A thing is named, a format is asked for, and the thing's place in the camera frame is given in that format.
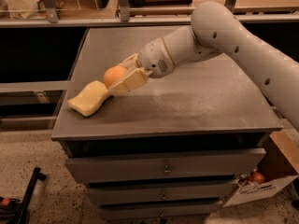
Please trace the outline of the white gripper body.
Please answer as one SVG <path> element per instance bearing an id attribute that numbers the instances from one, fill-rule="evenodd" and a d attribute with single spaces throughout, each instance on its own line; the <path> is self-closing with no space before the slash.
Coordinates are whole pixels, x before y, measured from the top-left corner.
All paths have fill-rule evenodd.
<path id="1" fill-rule="evenodd" d="M 174 63 L 161 38 L 146 44 L 138 54 L 138 60 L 142 67 L 149 72 L 151 78 L 161 78 L 171 74 Z"/>

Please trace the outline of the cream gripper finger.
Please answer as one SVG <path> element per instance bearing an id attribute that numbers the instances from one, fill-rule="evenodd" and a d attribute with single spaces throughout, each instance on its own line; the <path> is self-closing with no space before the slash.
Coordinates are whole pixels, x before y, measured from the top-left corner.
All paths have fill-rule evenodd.
<path id="1" fill-rule="evenodd" d="M 127 69 L 127 70 L 138 68 L 139 67 L 138 54 L 134 53 L 133 55 L 131 55 L 127 59 L 123 60 L 120 63 L 120 66 Z"/>
<path id="2" fill-rule="evenodd" d="M 108 87 L 113 95 L 121 95 L 147 84 L 151 71 L 145 68 L 130 69 L 120 79 Z"/>

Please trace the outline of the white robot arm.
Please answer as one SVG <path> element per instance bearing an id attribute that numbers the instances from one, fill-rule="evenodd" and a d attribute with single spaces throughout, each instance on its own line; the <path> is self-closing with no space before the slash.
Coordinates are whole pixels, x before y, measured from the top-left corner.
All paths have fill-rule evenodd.
<path id="1" fill-rule="evenodd" d="M 122 94 L 161 78 L 188 62 L 206 61 L 224 53 L 260 89 L 295 129 L 299 129 L 299 63 L 249 32 L 223 5 L 204 2 L 192 13 L 191 24 L 159 37 L 120 67 L 124 73 L 107 83 Z"/>

